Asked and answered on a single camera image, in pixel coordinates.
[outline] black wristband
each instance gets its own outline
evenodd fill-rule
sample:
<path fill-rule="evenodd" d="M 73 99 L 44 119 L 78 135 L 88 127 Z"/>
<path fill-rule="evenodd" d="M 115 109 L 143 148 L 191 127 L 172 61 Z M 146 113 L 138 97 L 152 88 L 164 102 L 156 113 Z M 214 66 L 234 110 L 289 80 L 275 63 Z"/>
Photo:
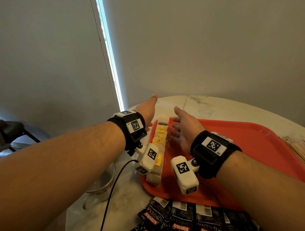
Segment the black wristband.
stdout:
<path fill-rule="evenodd" d="M 138 118 L 140 118 L 140 120 L 143 124 L 143 128 L 138 131 L 133 132 L 132 135 L 129 133 L 129 131 L 126 127 L 126 122 L 123 119 L 123 117 L 114 116 L 114 117 L 110 118 L 109 120 L 107 120 L 107 121 L 115 123 L 122 130 L 122 132 L 125 136 L 125 141 L 126 141 L 126 145 L 125 145 L 126 151 L 134 150 L 137 147 L 137 145 L 139 144 L 140 139 L 135 141 L 135 139 L 133 137 L 141 138 L 143 135 L 147 134 L 146 132 L 144 132 L 145 131 L 145 120 L 144 120 L 143 116 L 139 112 L 136 112 L 136 116 Z"/>
<path fill-rule="evenodd" d="M 201 177 L 205 179 L 211 179 L 212 177 L 216 177 L 219 169 L 223 165 L 223 163 L 228 159 L 228 157 L 235 151 L 242 151 L 240 147 L 233 143 L 229 143 L 227 145 L 227 149 L 224 151 L 224 153 L 218 157 L 218 159 L 210 163 L 209 162 L 209 154 L 207 153 L 200 153 L 200 155 L 197 155 L 194 152 L 194 149 L 197 149 L 199 146 L 202 146 L 202 142 L 211 135 L 208 131 L 201 132 L 193 141 L 191 145 L 191 154 L 196 159 L 197 163 L 200 165 L 198 173 Z"/>

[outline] chair leg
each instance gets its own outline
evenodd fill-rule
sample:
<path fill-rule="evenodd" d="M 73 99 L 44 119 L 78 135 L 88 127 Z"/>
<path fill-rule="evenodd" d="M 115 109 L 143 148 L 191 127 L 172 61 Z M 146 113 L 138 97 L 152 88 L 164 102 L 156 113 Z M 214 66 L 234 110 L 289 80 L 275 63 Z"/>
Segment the chair leg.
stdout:
<path fill-rule="evenodd" d="M 11 150 L 12 152 L 16 151 L 16 149 L 14 149 L 13 147 L 9 147 L 9 150 Z"/>
<path fill-rule="evenodd" d="M 27 135 L 28 137 L 30 137 L 32 140 L 34 140 L 36 143 L 39 143 L 40 140 L 37 139 L 35 136 L 33 136 L 31 133 L 29 133 L 27 130 L 24 129 L 24 135 Z"/>

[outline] hand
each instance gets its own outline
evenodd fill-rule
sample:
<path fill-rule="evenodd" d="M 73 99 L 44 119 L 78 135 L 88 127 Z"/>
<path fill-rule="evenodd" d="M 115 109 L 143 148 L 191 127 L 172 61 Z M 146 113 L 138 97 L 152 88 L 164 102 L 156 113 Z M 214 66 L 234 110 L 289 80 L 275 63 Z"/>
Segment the hand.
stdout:
<path fill-rule="evenodd" d="M 146 131 L 149 131 L 148 127 L 151 127 L 153 123 L 151 122 L 154 115 L 155 115 L 155 105 L 158 100 L 158 95 L 153 94 L 152 97 L 150 97 L 149 100 L 139 104 L 136 108 L 135 111 L 139 112 L 144 120 L 145 120 L 145 126 L 146 126 Z"/>
<path fill-rule="evenodd" d="M 181 146 L 184 153 L 191 154 L 191 145 L 194 139 L 205 128 L 194 116 L 181 110 L 179 107 L 175 106 L 174 111 L 178 117 L 173 117 L 173 121 L 180 124 L 174 123 L 172 125 L 175 130 L 171 130 L 171 139 Z"/>

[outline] wrist strap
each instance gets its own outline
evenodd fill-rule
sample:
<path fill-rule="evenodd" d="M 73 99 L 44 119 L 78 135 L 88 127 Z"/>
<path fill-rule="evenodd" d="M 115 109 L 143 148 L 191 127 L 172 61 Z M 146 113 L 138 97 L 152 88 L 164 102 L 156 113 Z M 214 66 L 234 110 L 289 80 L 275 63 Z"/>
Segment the wrist strap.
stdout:
<path fill-rule="evenodd" d="M 143 128 L 141 128 L 138 131 L 135 131 L 133 133 L 129 133 L 128 128 L 126 126 L 126 123 L 127 123 L 126 117 L 134 117 L 132 119 L 139 118 L 143 124 Z M 107 121 L 111 121 L 111 122 L 115 123 L 122 130 L 122 132 L 125 136 L 125 141 L 126 141 L 126 145 L 125 145 L 126 151 L 134 150 L 138 146 L 140 139 L 147 135 L 147 132 L 145 130 L 145 120 L 139 112 L 136 112 L 132 115 L 128 115 L 128 116 L 124 116 L 124 117 L 114 116 Z"/>
<path fill-rule="evenodd" d="M 223 165 L 223 163 L 228 159 L 228 157 L 235 151 L 242 151 L 240 147 L 233 143 L 229 143 L 227 146 L 227 149 L 224 151 L 224 153 L 213 163 L 210 164 L 207 162 L 204 158 L 200 157 L 194 152 L 194 149 L 196 149 L 199 146 L 202 146 L 202 142 L 211 135 L 208 131 L 201 132 L 193 141 L 191 146 L 191 154 L 196 159 L 198 164 L 200 165 L 198 173 L 201 177 L 205 179 L 211 179 L 212 177 L 216 177 L 219 169 Z"/>

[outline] person's left hand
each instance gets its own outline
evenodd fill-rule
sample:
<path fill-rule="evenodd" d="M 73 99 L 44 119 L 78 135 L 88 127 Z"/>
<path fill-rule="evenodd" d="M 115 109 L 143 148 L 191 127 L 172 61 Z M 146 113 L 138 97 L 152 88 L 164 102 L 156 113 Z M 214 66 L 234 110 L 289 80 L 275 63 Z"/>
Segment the person's left hand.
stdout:
<path fill-rule="evenodd" d="M 153 125 L 151 121 L 155 115 L 155 105 L 157 100 L 158 100 L 158 95 L 153 94 L 149 100 L 139 104 L 135 108 L 135 111 L 139 112 L 145 120 L 146 131 L 149 131 L 148 127 L 151 127 Z"/>

